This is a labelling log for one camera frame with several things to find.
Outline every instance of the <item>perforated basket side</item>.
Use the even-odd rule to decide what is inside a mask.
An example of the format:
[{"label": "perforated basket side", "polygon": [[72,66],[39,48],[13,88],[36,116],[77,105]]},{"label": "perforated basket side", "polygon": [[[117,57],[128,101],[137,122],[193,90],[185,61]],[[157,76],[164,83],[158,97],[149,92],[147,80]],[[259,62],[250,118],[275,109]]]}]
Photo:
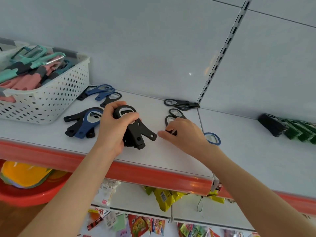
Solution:
[{"label": "perforated basket side", "polygon": [[46,85],[31,91],[6,89],[16,102],[0,101],[0,118],[35,124],[52,123],[89,85],[89,58]]}]

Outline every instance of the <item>red snack package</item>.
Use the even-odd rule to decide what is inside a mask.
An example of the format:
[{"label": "red snack package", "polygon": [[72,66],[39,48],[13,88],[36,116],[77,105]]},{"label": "red snack package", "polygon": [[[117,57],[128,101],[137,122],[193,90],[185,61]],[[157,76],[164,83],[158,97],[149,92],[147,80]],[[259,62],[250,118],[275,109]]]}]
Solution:
[{"label": "red snack package", "polygon": [[132,237],[140,237],[148,231],[147,223],[138,215],[128,215]]}]

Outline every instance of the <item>basket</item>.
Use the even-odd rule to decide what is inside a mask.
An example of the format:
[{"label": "basket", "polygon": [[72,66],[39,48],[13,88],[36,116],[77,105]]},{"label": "basket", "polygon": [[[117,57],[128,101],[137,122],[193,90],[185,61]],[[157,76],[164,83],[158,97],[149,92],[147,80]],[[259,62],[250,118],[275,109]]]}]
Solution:
[{"label": "basket", "polygon": [[[0,53],[0,69],[9,65],[10,57],[20,48]],[[90,58],[73,53],[74,67],[34,90],[21,91],[0,87],[0,96],[13,96],[15,103],[0,100],[0,119],[45,125],[52,123],[89,85]]]}]

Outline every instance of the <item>panel seam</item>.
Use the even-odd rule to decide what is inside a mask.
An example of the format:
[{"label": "panel seam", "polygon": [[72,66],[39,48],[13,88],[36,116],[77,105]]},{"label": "panel seam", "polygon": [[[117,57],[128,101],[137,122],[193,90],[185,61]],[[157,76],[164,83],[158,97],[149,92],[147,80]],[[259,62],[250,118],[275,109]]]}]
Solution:
[{"label": "panel seam", "polygon": [[205,95],[205,93],[206,93],[211,81],[214,78],[214,75],[215,75],[215,73],[216,73],[216,71],[217,71],[222,59],[224,58],[224,55],[227,53],[227,49],[230,46],[230,44],[232,42],[232,39],[235,36],[235,33],[238,30],[238,28],[239,28],[239,26],[240,26],[240,24],[241,24],[241,22],[242,22],[242,20],[243,20],[243,18],[245,16],[247,10],[248,10],[248,7],[249,7],[251,1],[252,0],[245,0],[242,8],[240,9],[239,14],[238,14],[238,16],[237,16],[237,18],[235,20],[235,23],[233,24],[233,26],[231,28],[231,31],[230,31],[230,33],[229,33],[229,35],[228,35],[228,37],[227,37],[227,39],[226,39],[226,41],[224,43],[224,46],[223,46],[221,52],[219,53],[219,56],[217,57],[215,65],[213,66],[212,71],[211,71],[211,73],[210,73],[210,75],[209,75],[209,77],[208,77],[208,79],[207,79],[207,81],[206,81],[201,93],[200,93],[200,96],[199,96],[199,98],[197,100],[197,103],[199,103],[199,104],[201,103],[201,101],[203,99],[203,96]]}]

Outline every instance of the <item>person's right hand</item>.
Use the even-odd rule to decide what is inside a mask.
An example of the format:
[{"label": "person's right hand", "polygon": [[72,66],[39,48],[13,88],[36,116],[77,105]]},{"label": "person's right hand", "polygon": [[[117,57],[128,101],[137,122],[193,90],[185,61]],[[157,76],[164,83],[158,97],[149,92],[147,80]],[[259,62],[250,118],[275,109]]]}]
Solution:
[{"label": "person's right hand", "polygon": [[[176,130],[177,135],[167,132],[170,130]],[[188,119],[176,118],[166,131],[158,131],[158,135],[196,159],[210,146],[201,129]]]}]

